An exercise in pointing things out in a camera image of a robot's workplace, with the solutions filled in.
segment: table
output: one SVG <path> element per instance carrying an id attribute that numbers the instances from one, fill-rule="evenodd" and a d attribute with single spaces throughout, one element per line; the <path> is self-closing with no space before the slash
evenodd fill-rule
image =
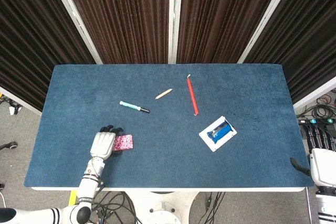
<path id="1" fill-rule="evenodd" d="M 289 162 L 294 157 L 308 167 L 280 65 L 59 65 L 52 75 L 27 187 L 76 188 L 93 138 L 108 124 L 134 138 L 134 149 L 106 161 L 108 189 L 299 191 L 313 185 Z M 120 106 L 121 100 L 151 112 Z M 221 115 L 238 134 L 213 153 L 198 133 Z"/>

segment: pencil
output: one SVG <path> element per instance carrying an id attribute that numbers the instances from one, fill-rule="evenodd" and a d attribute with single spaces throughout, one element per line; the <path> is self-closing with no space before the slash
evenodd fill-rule
<path id="1" fill-rule="evenodd" d="M 160 99 L 161 97 L 163 97 L 164 95 L 168 94 L 169 92 L 171 92 L 173 89 L 168 89 L 166 91 L 164 91 L 163 93 L 159 94 L 157 97 L 155 97 L 155 99 Z"/>

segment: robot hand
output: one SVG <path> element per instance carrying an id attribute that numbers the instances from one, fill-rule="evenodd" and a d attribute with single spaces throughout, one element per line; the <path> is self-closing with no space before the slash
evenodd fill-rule
<path id="1" fill-rule="evenodd" d="M 91 206 L 101 183 L 104 161 L 110 157 L 114 140 L 122 128 L 112 125 L 101 128 L 91 147 L 92 159 L 84 172 L 77 191 L 79 204 L 64 209 L 52 208 L 39 211 L 22 211 L 13 208 L 0 208 L 0 223 L 5 224 L 85 224 L 91 216 Z"/>
<path id="2" fill-rule="evenodd" d="M 294 158 L 295 169 L 311 177 L 318 191 L 316 198 L 320 224 L 336 222 L 336 144 L 323 126 L 302 125 L 309 148 L 310 169 L 300 166 Z"/>

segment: curtain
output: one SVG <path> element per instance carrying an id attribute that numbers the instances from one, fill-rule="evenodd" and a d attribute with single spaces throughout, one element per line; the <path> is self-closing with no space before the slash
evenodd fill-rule
<path id="1" fill-rule="evenodd" d="M 237 63 L 270 0 L 182 0 L 177 63 Z"/>
<path id="2" fill-rule="evenodd" d="M 283 65 L 293 102 L 336 76 L 336 0 L 281 0 L 244 63 Z"/>
<path id="3" fill-rule="evenodd" d="M 104 63 L 167 63 L 169 0 L 73 0 Z"/>
<path id="4" fill-rule="evenodd" d="M 0 86 L 43 109 L 56 64 L 94 63 L 61 0 L 1 0 Z"/>

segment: blue package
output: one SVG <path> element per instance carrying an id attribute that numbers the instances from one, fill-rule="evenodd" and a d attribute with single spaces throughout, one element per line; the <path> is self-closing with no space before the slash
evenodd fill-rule
<path id="1" fill-rule="evenodd" d="M 231 125 L 225 120 L 224 123 L 220 124 L 212 131 L 209 131 L 207 135 L 214 141 L 214 143 L 217 143 L 218 140 L 230 131 L 233 131 Z"/>

